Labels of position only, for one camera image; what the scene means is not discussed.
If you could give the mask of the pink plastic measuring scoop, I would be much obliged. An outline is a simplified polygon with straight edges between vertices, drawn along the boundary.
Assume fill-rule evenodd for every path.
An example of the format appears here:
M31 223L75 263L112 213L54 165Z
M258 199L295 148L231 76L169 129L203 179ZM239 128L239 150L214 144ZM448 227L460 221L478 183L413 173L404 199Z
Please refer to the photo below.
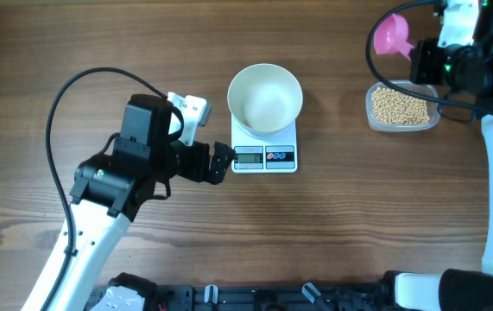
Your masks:
M407 20L399 14L392 14L378 26L373 36L376 54L401 54L411 60L410 52L414 46L408 42L408 36Z

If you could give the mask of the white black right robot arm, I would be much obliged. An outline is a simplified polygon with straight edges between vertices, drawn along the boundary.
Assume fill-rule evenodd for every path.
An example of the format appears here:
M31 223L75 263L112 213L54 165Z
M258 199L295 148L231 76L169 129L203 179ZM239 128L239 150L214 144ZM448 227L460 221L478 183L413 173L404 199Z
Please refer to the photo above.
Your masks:
M435 1L439 39L404 48L415 84L447 85L475 96L473 104L435 98L439 107L471 111L479 120L489 165L489 228L481 270L448 269L438 275L388 271L383 306L413 310L493 310L493 1Z

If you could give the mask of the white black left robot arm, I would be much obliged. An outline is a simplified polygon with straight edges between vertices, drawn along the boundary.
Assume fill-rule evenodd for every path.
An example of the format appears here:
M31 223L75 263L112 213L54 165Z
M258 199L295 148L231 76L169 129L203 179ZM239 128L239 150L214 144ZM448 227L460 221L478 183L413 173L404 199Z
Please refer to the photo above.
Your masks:
M64 222L55 247L28 299L26 310L81 310L118 241L140 206L157 199L161 184L169 198L169 181L217 185L235 157L223 144L200 143L194 136L212 108L203 98L167 98L135 94L125 107L121 130L76 169L70 191L71 219Z

